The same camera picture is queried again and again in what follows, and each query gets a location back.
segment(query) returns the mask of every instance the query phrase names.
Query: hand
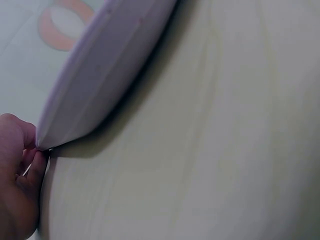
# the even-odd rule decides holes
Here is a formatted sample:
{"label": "hand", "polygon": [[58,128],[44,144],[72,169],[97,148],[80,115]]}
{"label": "hand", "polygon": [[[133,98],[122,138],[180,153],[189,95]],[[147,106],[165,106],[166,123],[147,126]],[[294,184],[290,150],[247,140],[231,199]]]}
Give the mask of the hand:
{"label": "hand", "polygon": [[37,228],[47,160],[35,149],[35,136],[31,123],[0,115],[0,239],[27,239]]}

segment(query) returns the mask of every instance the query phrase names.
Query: printed design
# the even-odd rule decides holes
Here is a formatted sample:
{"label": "printed design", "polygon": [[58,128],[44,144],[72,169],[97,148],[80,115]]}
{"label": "printed design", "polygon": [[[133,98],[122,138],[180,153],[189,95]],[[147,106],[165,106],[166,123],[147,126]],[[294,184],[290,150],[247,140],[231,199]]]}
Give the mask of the printed design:
{"label": "printed design", "polygon": [[82,0],[54,0],[39,17],[39,35],[51,48],[69,51],[93,15]]}

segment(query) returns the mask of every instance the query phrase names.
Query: white plastic object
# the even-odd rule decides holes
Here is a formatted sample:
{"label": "white plastic object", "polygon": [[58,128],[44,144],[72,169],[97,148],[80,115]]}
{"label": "white plastic object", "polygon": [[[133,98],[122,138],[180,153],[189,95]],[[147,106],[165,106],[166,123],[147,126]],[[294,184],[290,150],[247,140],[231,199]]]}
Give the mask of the white plastic object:
{"label": "white plastic object", "polygon": [[157,43],[176,0],[107,0],[67,59],[46,102],[36,146],[83,137],[114,108]]}

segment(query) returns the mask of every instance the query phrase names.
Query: wood grain pattern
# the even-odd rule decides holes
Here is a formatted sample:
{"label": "wood grain pattern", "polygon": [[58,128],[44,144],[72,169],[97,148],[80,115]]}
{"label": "wood grain pattern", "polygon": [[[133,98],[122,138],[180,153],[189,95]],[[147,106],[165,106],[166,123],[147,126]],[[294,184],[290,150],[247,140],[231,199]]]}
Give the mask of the wood grain pattern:
{"label": "wood grain pattern", "polygon": [[55,151],[42,239],[318,239],[318,7],[182,1],[110,123]]}

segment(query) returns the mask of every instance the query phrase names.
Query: orange circle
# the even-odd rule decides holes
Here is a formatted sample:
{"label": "orange circle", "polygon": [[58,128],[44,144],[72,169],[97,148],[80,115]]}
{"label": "orange circle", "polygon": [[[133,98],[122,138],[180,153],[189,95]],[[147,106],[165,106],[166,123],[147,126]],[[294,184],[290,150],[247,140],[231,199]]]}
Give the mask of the orange circle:
{"label": "orange circle", "polygon": [[77,39],[64,35],[54,25],[51,19],[51,8],[63,7],[76,13],[81,20],[87,24],[94,15],[93,9],[81,0],[56,0],[53,6],[47,7],[39,17],[38,31],[42,40],[50,47],[69,51],[72,49]]}

